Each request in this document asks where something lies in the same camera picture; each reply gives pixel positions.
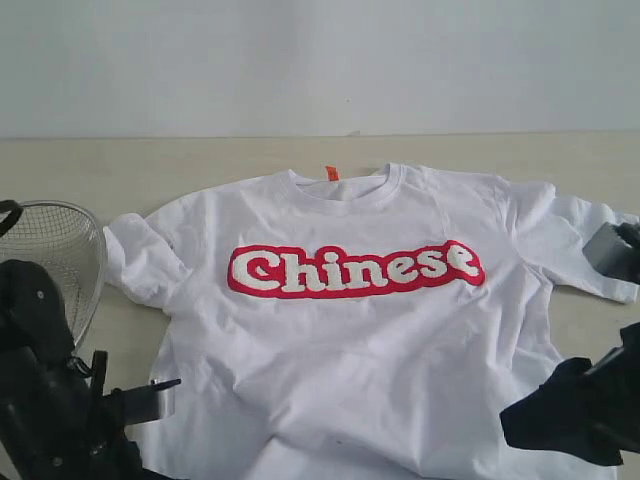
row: black handle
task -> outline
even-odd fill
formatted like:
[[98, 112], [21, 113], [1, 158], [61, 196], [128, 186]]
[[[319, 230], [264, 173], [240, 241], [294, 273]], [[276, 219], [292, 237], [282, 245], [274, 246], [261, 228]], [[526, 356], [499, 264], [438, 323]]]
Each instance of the black handle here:
[[9, 215], [0, 222], [0, 237], [4, 236], [18, 223], [23, 211], [24, 209], [15, 200], [3, 200], [0, 202], [0, 214], [9, 212]]

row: metal strainer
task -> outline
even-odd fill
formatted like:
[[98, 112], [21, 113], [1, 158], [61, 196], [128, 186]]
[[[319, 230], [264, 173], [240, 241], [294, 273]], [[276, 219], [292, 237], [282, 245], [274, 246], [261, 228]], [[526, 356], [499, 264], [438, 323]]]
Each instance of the metal strainer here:
[[20, 206], [22, 216], [0, 237], [0, 262], [31, 261], [47, 270], [62, 292], [77, 348], [104, 283], [107, 254], [102, 228], [91, 212], [71, 203], [34, 201]]

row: neckline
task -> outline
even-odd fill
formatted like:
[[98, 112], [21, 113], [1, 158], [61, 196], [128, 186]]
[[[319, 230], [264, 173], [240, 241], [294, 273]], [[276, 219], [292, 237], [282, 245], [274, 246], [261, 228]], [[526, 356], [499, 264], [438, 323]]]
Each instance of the neckline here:
[[324, 211], [328, 213], [349, 213], [379, 207], [389, 201], [396, 192], [404, 176], [404, 168], [396, 163], [387, 163], [374, 175], [384, 175], [384, 183], [374, 190], [349, 200], [334, 200], [316, 197], [302, 190], [298, 184], [317, 182], [317, 179], [303, 177], [293, 170], [285, 170], [278, 174], [281, 187], [287, 197], [300, 208]]

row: printed logo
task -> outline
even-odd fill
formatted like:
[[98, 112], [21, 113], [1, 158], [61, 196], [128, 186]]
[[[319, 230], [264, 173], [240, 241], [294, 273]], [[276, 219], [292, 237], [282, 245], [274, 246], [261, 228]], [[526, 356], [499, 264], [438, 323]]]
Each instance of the printed logo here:
[[484, 283], [478, 256], [449, 240], [418, 250], [377, 255], [348, 255], [336, 246], [309, 257], [299, 247], [251, 245], [231, 255], [231, 289], [257, 297], [353, 298], [438, 287], [456, 279]]

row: orange tag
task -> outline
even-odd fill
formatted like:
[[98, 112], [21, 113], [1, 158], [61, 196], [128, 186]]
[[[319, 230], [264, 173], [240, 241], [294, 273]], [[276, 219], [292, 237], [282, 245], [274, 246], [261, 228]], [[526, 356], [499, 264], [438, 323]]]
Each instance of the orange tag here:
[[327, 165], [324, 168], [327, 169], [327, 175], [329, 176], [329, 181], [337, 182], [338, 180], [340, 180], [340, 172], [338, 172], [338, 169], [336, 167]]

